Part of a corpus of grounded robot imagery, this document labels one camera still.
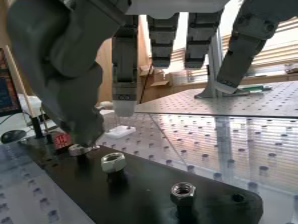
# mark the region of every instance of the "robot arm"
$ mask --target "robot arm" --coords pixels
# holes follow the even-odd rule
[[[103,133],[94,108],[101,43],[125,24],[130,2],[77,0],[70,10],[54,0],[18,0],[8,13],[8,34],[16,61],[44,110],[81,145]]]
[[[76,0],[73,10],[57,0],[17,0],[8,13],[12,50],[44,110],[81,145],[103,133],[94,108],[101,68],[94,62],[113,38],[115,113],[130,116],[137,100],[137,16],[147,14],[153,64],[167,67],[179,11],[189,11],[185,67],[199,68],[229,0]],[[233,93],[276,30],[296,15],[296,0],[246,0],[234,23],[215,87]]]
[[[246,0],[235,18],[229,50],[217,76],[215,88],[235,92],[255,55],[275,33],[279,22],[296,15],[295,0]]]

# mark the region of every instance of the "white object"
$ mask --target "white object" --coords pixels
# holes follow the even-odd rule
[[[78,144],[72,145],[68,148],[68,152],[70,156],[80,156],[82,154],[86,154],[87,152],[90,152],[91,148],[84,148],[82,146],[80,146]]]
[[[119,139],[123,136],[135,132],[135,128],[130,126],[117,126],[115,128],[110,129],[105,135],[110,138]]]
[[[229,0],[133,0],[127,15],[150,15],[155,19],[170,18],[177,12],[213,13]]]
[[[111,110],[111,109],[113,109],[113,103],[109,102],[109,101],[102,101],[102,102],[99,103],[99,107],[102,107],[102,108],[106,109],[106,110]]]

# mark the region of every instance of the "metal nut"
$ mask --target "metal nut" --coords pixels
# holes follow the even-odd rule
[[[173,185],[170,200],[177,206],[191,206],[194,203],[195,187],[186,182]]]
[[[70,154],[70,156],[80,156],[80,155],[84,155],[86,154],[89,151],[91,150],[91,148],[85,148],[82,147],[81,145],[78,144],[74,144],[72,145],[69,148],[68,148],[68,152]]]
[[[101,167],[105,173],[114,173],[123,169],[126,160],[122,153],[110,153],[101,158]]]

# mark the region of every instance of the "red object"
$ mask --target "red object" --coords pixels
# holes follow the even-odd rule
[[[58,133],[53,135],[53,145],[54,149],[61,149],[72,145],[70,136],[65,133]]]

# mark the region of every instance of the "black cable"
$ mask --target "black cable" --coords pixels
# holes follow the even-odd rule
[[[12,114],[10,116],[8,116],[0,123],[0,125],[13,116],[14,114]]]
[[[146,82],[147,82],[149,74],[151,72],[151,68],[153,68],[153,66],[150,65],[150,68],[149,68],[149,71],[147,71],[147,74],[146,74],[145,84],[142,86],[142,94],[141,94],[141,98],[139,98],[139,102],[138,102],[139,104],[142,103],[142,97],[143,97],[143,92],[145,92],[145,88],[146,88]]]

